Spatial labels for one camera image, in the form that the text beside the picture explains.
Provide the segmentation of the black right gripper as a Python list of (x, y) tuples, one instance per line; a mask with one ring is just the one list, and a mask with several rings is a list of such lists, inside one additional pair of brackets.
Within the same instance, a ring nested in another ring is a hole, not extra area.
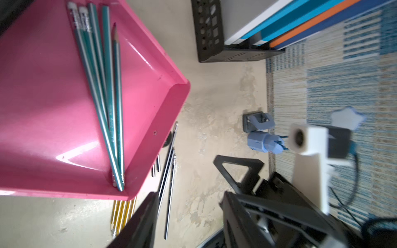
[(237, 196), (275, 200), (277, 212), (251, 209), (243, 203), (251, 219), (275, 248), (348, 248), (346, 229), (337, 219), (324, 214), (280, 174), (268, 180), (259, 176), (264, 163), (258, 159), (217, 155), (214, 165)]

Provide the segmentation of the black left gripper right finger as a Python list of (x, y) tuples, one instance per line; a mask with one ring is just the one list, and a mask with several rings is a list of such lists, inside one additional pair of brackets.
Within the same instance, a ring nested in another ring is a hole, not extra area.
[(227, 248), (275, 248), (276, 245), (265, 237), (260, 227), (251, 219), (243, 203), (253, 209), (263, 208), (264, 211), (277, 212), (275, 200), (255, 196), (237, 196), (226, 191), (221, 203), (223, 210), (224, 238)]

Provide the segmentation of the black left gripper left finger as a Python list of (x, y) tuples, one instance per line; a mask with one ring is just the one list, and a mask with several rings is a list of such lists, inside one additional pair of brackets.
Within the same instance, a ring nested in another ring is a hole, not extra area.
[(155, 241), (158, 209), (158, 193), (151, 192), (108, 248), (152, 248)]

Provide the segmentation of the pink top drawer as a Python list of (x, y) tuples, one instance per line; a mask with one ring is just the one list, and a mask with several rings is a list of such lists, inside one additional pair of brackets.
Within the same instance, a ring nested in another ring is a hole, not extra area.
[(190, 82), (126, 1), (108, 5), (121, 43), (126, 184), (108, 152), (66, 1), (34, 1), (1, 35), (1, 195), (133, 199)]

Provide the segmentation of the green pencil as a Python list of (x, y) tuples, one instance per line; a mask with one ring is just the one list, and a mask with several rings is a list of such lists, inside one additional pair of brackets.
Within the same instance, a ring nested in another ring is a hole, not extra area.
[(117, 137), (116, 137), (116, 119), (115, 119), (115, 89), (113, 78), (113, 54), (110, 28), (110, 7), (102, 5), (102, 33), (103, 33), (103, 52), (105, 67), (105, 83), (107, 95), (108, 123), (113, 145), (113, 153), (117, 160)]
[(108, 127), (108, 122), (105, 117), (105, 113), (102, 108), (102, 101), (101, 97), (99, 94), (99, 89), (98, 89), (98, 82), (94, 73), (94, 63), (92, 60), (92, 54), (91, 54), (91, 49), (88, 44), (88, 34), (83, 27), (83, 21), (82, 17), (79, 12), (79, 7), (75, 2), (69, 1), (67, 3), (67, 10), (69, 12), (69, 15), (71, 17), (71, 25), (72, 29), (74, 31), (74, 37), (78, 45), (79, 49), (79, 55), (84, 67), (84, 72), (90, 87), (91, 95), (93, 98), (93, 102), (96, 108), (98, 120), (100, 123), (101, 131), (103, 134), (103, 139), (105, 142), (105, 146), (108, 151), (109, 159), (110, 159), (110, 165), (112, 169), (112, 175), (113, 175), (113, 185), (117, 187), (119, 191), (124, 190), (124, 185), (121, 180), (121, 175), (120, 171), (117, 166), (117, 161), (115, 160), (114, 154), (113, 154), (113, 149), (112, 149), (112, 144), (110, 141), (110, 132), (109, 132), (109, 127)]
[(100, 89), (102, 91), (102, 96), (104, 98), (104, 101), (105, 101), (105, 103), (107, 103), (108, 96), (106, 93), (103, 48), (102, 48), (97, 6), (92, 2), (89, 2), (87, 6), (88, 6), (88, 14), (89, 14), (91, 30), (92, 30), (91, 33), (92, 33), (93, 42), (94, 42), (96, 63), (97, 63), (98, 73), (99, 73), (99, 78), (100, 78)]
[(116, 157), (115, 99), (114, 87), (112, 85), (113, 79), (111, 76), (113, 72), (111, 62), (112, 54), (108, 48), (104, 48), (102, 45), (99, 15), (96, 5), (94, 3), (88, 3), (87, 6), (79, 7), (79, 12), (82, 17), (83, 27), (88, 34), (88, 44), (94, 63), (94, 73), (98, 82), (102, 108), (109, 126), (113, 154)]

